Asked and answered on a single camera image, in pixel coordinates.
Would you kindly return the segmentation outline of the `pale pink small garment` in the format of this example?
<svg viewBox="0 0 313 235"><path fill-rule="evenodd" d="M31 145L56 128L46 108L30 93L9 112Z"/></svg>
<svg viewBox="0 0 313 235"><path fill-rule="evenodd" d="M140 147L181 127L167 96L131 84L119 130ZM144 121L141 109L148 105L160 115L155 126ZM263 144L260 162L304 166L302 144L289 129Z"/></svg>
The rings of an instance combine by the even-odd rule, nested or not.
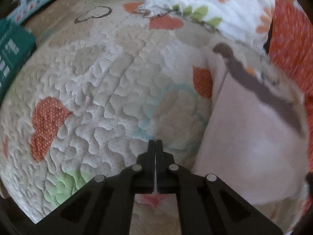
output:
<svg viewBox="0 0 313 235"><path fill-rule="evenodd" d="M213 110L193 171L215 174L251 204L294 197L305 183L308 138L244 88L209 53Z"/></svg>

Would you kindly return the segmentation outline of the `red floral fabric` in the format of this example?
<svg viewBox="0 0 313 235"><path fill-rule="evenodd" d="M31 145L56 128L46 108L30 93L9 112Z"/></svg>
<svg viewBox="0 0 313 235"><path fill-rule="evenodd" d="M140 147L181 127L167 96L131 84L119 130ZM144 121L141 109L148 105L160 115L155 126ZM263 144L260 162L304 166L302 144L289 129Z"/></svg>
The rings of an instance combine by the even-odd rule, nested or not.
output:
<svg viewBox="0 0 313 235"><path fill-rule="evenodd" d="M312 24L286 0L277 0L270 41L271 61L305 94L312 115Z"/></svg>

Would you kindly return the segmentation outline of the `floral white pillow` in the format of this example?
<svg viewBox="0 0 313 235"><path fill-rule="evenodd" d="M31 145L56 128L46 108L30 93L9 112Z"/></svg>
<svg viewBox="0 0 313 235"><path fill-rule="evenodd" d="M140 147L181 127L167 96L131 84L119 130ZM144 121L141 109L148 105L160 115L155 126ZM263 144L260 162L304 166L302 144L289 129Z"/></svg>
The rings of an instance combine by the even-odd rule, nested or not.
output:
<svg viewBox="0 0 313 235"><path fill-rule="evenodd" d="M274 9L275 0L145 0L138 11L148 17L177 12L230 39L262 50Z"/></svg>

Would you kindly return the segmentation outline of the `heart patterned quilt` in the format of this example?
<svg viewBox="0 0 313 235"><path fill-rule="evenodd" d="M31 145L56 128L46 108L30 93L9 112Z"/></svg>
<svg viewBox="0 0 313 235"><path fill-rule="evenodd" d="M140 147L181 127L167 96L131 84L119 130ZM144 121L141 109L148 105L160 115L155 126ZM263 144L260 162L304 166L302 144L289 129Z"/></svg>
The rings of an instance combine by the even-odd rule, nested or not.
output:
<svg viewBox="0 0 313 235"><path fill-rule="evenodd" d="M95 176L134 165L150 140L161 140L176 164L195 174L213 110L209 53L225 62L235 57L290 102L309 145L303 93L264 52L177 12L148 17L138 11L142 3L58 0L28 22L37 39L51 33L1 103L1 211L16 233L26 233ZM294 197L252 205L291 233L307 190L305 180Z"/></svg>

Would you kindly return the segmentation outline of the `green printed package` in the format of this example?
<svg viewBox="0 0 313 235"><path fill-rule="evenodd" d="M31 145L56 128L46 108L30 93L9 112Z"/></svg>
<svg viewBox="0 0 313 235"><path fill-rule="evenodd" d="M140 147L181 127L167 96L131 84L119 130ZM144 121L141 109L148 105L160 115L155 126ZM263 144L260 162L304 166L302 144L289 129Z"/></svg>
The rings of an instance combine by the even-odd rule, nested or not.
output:
<svg viewBox="0 0 313 235"><path fill-rule="evenodd" d="M1 19L1 99L36 48L33 34L8 19Z"/></svg>

